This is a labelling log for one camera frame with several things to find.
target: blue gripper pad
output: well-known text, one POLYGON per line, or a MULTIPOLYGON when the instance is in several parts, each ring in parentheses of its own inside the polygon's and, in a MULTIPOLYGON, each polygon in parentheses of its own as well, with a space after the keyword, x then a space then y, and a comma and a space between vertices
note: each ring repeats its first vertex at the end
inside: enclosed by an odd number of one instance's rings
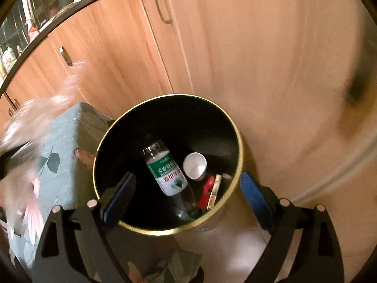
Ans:
POLYGON ((275 230, 273 224, 274 213, 259 189, 257 182, 247 172, 243 172, 241 174, 240 187, 262 229, 272 234, 275 230))

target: white cup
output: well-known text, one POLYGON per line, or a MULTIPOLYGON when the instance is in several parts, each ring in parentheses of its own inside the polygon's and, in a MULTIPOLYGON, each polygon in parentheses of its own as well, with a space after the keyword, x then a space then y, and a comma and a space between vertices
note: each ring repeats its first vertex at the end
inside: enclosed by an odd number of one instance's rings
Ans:
POLYGON ((206 169, 207 160, 198 152, 190 153, 183 161, 183 170, 190 179, 202 180, 206 169))

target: metal handle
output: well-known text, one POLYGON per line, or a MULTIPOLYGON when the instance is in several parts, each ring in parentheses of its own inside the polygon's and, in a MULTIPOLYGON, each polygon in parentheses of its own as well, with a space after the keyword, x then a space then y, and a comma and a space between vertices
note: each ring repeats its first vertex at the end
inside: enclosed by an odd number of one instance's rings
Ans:
POLYGON ((72 66, 72 65, 73 65, 72 60, 70 59, 70 57, 69 57, 67 51, 64 49, 64 47, 60 47, 60 48, 59 48, 59 52, 60 52, 61 55, 63 56, 63 58, 64 58, 66 64, 67 64, 68 66, 72 66))
POLYGON ((21 107, 21 105, 18 103, 18 101, 17 101, 16 98, 14 99, 14 104, 15 104, 15 107, 16 107, 17 109, 19 109, 19 108, 21 107))
POLYGON ((157 11, 158 11, 158 14, 160 15, 161 20, 162 20, 163 22, 165 22, 166 24, 171 24, 171 23, 173 23, 171 19, 165 20, 165 19, 163 18, 163 14, 161 13, 161 9, 160 9, 160 5, 159 5, 159 3, 158 3, 158 0, 155 0, 155 2, 156 2, 157 11))

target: metal screw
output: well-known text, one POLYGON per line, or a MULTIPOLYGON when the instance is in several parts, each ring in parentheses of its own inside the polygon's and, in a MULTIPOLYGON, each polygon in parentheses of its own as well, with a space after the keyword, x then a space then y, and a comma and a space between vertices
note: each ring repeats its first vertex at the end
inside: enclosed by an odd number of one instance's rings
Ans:
POLYGON ((53 213, 59 213, 61 210, 61 206, 60 205, 55 205, 53 208, 52 208, 52 212, 53 213))
POLYGON ((86 203, 86 205, 88 205, 89 208, 93 208, 93 207, 95 207, 95 206, 97 205, 97 200, 95 200, 95 199, 91 199, 91 200, 89 200, 89 201, 86 203))
POLYGON ((291 204, 291 201, 289 201, 286 198, 281 198, 279 202, 280 202, 280 205, 285 206, 285 207, 287 207, 291 204))
POLYGON ((326 210, 326 207, 323 204, 318 204, 317 210, 320 211, 320 212, 324 212, 326 210))

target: countertop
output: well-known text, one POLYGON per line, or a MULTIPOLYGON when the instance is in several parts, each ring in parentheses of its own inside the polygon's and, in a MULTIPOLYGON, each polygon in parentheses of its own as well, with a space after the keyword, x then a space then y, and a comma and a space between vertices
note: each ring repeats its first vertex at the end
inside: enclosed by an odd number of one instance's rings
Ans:
POLYGON ((61 23, 66 21, 69 17, 83 9, 84 7, 88 6, 89 4, 92 4, 97 0, 80 0, 77 3, 75 3, 71 8, 69 8, 67 11, 63 12, 60 16, 58 16, 54 21, 49 23, 42 31, 40 31, 39 35, 33 39, 33 41, 30 42, 30 44, 27 46, 27 48, 24 50, 24 52, 21 54, 21 56, 18 58, 16 63, 12 66, 10 69, 8 75, 4 79, 3 84, 0 87, 0 96, 5 92, 8 85, 12 81, 12 78, 17 73, 18 69, 22 66, 22 64, 25 62, 25 60, 29 57, 29 55, 34 51, 36 47, 51 33, 57 26, 59 26, 61 23))

